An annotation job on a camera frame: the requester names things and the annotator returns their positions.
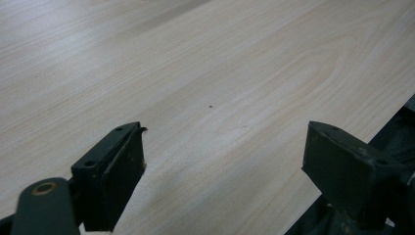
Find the wooden table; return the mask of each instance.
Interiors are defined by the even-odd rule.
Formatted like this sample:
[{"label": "wooden table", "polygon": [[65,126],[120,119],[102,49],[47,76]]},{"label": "wooden table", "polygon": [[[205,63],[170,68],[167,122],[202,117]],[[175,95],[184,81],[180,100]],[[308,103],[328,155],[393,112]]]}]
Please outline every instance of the wooden table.
[{"label": "wooden table", "polygon": [[415,92],[415,2],[0,2],[0,215],[140,120],[115,234],[283,234],[307,123],[368,141]]}]

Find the black mechanical part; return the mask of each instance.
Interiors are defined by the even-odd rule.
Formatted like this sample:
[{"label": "black mechanical part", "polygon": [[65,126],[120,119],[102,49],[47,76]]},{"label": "black mechanical part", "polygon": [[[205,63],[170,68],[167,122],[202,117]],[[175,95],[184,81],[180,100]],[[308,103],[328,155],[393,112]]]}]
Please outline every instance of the black mechanical part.
[{"label": "black mechanical part", "polygon": [[400,234],[414,234],[406,184],[414,168],[345,131],[311,121],[303,170],[337,212],[361,229],[381,230],[390,218]]},{"label": "black mechanical part", "polygon": [[15,214],[13,235],[79,234],[68,182],[49,178],[23,190]]},{"label": "black mechanical part", "polygon": [[140,122],[115,128],[72,167],[73,178],[27,187],[15,214],[0,220],[0,234],[78,234],[113,231],[146,163]]}]

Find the screw hole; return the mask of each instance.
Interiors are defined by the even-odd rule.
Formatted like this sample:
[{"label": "screw hole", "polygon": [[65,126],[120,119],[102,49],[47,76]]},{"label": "screw hole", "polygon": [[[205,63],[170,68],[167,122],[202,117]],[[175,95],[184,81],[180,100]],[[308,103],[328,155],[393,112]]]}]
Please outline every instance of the screw hole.
[{"label": "screw hole", "polygon": [[35,187],[31,194],[34,196],[42,196],[52,192],[56,188],[57,184],[55,182],[46,182]]},{"label": "screw hole", "polygon": [[95,164],[95,161],[88,161],[85,163],[85,166],[93,166]]},{"label": "screw hole", "polygon": [[386,162],[385,160],[376,160],[376,163],[380,164],[380,165],[387,165],[388,162]]}]

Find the light wood surface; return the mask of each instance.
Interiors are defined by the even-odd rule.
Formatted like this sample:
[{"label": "light wood surface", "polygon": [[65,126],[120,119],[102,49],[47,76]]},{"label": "light wood surface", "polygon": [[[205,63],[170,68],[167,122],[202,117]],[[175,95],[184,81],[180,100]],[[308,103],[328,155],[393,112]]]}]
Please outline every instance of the light wood surface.
[{"label": "light wood surface", "polygon": [[368,141],[415,92],[415,2],[0,2],[0,216],[140,120],[115,234],[283,234],[307,123]]}]

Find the wood grain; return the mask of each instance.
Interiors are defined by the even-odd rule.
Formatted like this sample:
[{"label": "wood grain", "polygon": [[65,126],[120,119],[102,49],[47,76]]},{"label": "wood grain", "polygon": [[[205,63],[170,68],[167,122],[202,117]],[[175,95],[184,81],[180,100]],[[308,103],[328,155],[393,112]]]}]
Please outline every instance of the wood grain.
[{"label": "wood grain", "polygon": [[307,123],[364,141],[415,92],[415,2],[0,2],[0,216],[140,120],[115,234],[283,234],[318,197]]}]

